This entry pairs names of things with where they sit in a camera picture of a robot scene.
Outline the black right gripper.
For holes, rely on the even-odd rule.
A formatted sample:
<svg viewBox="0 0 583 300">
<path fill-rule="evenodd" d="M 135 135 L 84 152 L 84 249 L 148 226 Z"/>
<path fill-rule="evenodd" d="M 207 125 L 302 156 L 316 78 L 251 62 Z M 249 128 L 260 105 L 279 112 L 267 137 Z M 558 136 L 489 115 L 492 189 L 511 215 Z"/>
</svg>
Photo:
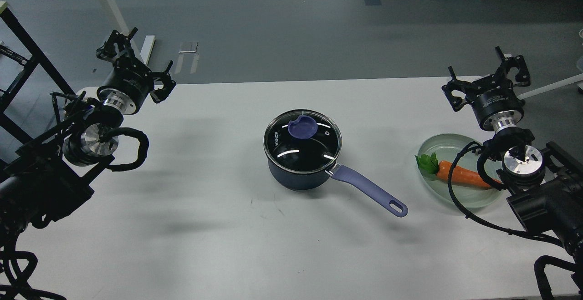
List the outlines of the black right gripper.
<svg viewBox="0 0 583 300">
<path fill-rule="evenodd" d="M 479 128 L 490 132 L 522 120 L 523 101 L 518 99 L 513 88 L 531 85 L 531 74 L 522 55 L 507 57 L 499 46 L 494 50 L 501 63 L 490 82 L 459 80 L 450 66 L 450 80 L 441 87 L 454 112 L 470 103 Z"/>
</svg>

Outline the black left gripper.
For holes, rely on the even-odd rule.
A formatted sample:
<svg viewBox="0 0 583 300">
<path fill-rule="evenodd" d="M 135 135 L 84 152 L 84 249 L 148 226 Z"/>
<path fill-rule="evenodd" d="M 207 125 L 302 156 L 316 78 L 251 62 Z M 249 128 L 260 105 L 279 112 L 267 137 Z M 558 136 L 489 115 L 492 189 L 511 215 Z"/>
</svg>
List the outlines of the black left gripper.
<svg viewBox="0 0 583 300">
<path fill-rule="evenodd" d="M 150 94 L 154 103 L 159 104 L 169 97 L 177 83 L 169 74 L 173 60 L 169 60 L 164 71 L 154 72 L 142 62 L 137 62 L 131 45 L 138 28 L 132 28 L 128 35 L 112 30 L 104 44 L 96 49 L 96 57 L 109 63 L 127 63 L 115 66 L 104 84 L 97 90 L 102 103 L 111 103 L 114 99 L 122 103 L 119 107 L 123 115 L 135 115 Z M 153 88 L 153 84 L 162 83 L 162 88 Z"/>
</svg>

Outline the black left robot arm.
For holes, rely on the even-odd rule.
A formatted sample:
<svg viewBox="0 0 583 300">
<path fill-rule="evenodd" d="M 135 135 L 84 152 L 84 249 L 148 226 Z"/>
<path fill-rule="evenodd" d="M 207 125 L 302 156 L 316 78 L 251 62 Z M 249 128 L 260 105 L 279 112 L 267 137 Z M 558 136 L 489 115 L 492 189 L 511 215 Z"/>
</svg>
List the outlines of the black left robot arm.
<svg viewBox="0 0 583 300">
<path fill-rule="evenodd" d="M 96 51 L 113 66 L 97 97 L 53 92 L 56 125 L 23 144 L 17 159 L 2 168 L 1 272 L 8 280 L 1 286 L 3 300 L 62 300 L 31 287 L 38 260 L 16 250 L 18 237 L 29 225 L 45 228 L 79 209 L 93 196 L 90 184 L 103 171 L 133 171 L 146 161 L 148 137 L 122 127 L 123 118 L 135 115 L 147 97 L 166 100 L 176 82 L 169 74 L 172 61 L 154 72 L 137 58 L 131 45 L 136 33 L 137 28 L 128 35 L 111 32 Z"/>
</svg>

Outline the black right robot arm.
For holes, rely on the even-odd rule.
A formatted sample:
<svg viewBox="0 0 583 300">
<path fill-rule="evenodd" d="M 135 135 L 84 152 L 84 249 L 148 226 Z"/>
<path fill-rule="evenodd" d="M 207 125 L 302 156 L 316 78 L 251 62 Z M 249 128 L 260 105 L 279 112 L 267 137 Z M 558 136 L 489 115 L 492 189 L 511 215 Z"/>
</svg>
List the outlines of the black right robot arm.
<svg viewBox="0 0 583 300">
<path fill-rule="evenodd" d="M 555 142 L 543 149 L 532 146 L 533 133 L 518 127 L 525 101 L 514 93 L 514 87 L 531 84 L 523 56 L 506 57 L 495 48 L 500 65 L 493 74 L 473 82 L 460 80 L 449 67 L 450 80 L 442 87 L 452 109 L 460 111 L 470 105 L 479 128 L 494 132 L 482 145 L 468 143 L 455 157 L 446 182 L 450 198 L 467 219 L 485 227 L 521 238 L 562 247 L 573 261 L 541 256 L 534 263 L 537 287 L 543 300 L 552 300 L 552 288 L 545 268 L 553 265 L 571 272 L 571 279 L 582 289 L 583 214 L 582 164 Z M 452 188 L 454 169 L 471 149 L 479 149 L 477 173 L 488 186 L 508 190 L 506 199 L 522 231 L 489 223 L 460 203 Z"/>
</svg>

